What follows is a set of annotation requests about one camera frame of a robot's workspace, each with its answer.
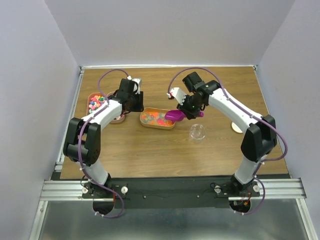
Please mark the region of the clear plastic cup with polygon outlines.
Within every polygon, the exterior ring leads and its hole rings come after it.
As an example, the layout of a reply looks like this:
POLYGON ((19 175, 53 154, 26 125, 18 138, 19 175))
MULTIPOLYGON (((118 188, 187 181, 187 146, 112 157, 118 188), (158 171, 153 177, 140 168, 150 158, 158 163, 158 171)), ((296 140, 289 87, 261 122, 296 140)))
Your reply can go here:
POLYGON ((193 124, 189 130, 189 139, 201 143, 206 137, 206 128, 202 124, 193 124))

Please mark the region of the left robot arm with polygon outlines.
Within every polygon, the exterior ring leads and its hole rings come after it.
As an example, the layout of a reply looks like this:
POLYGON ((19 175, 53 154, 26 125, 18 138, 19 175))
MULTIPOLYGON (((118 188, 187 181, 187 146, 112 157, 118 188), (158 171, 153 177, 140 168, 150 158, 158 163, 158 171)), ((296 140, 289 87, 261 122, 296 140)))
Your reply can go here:
POLYGON ((105 98, 105 102, 82 118, 72 118, 67 127, 63 154, 79 164, 80 171, 94 185, 93 191, 101 198, 116 192, 109 184, 110 174, 99 160, 102 130, 115 118, 144 110, 144 92, 140 78, 123 78, 119 88, 105 98))

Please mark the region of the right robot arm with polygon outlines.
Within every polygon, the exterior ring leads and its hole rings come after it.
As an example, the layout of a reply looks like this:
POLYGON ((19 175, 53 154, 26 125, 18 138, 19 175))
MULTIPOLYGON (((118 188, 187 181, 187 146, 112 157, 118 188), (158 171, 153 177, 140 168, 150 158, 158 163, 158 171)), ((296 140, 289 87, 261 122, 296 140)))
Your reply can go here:
POLYGON ((192 72, 182 81, 188 93, 173 87, 168 96, 177 100, 177 109, 187 119, 196 119, 205 107, 213 107, 228 117, 243 134, 240 146, 243 159, 230 180, 230 191, 236 196, 243 195, 252 184, 262 161, 277 145, 275 119, 243 105, 225 90, 218 79, 204 82, 196 72, 192 72))

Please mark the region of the magenta plastic scoop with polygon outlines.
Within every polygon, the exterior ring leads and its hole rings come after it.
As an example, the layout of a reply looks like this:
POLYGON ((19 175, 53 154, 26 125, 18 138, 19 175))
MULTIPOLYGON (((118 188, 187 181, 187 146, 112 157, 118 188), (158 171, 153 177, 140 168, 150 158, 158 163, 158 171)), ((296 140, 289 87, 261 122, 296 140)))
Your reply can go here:
POLYGON ((181 122, 184 119, 188 119, 188 120, 192 120, 192 119, 196 119, 196 118, 202 118, 204 117, 204 112, 200 111, 198 114, 196 115, 186 115, 185 113, 183 113, 181 110, 169 110, 165 116, 164 119, 168 120, 168 121, 172 121, 173 123, 175 122, 181 122))

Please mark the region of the orange tray of star candies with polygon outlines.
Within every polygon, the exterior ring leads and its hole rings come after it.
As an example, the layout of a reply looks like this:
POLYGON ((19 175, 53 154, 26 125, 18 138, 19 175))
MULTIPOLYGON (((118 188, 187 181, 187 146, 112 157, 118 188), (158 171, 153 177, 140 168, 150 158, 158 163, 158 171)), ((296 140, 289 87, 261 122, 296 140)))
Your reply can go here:
POLYGON ((147 128, 171 130, 175 127, 175 123, 171 120, 165 119, 165 115, 169 110, 146 107, 140 113, 140 123, 147 128))

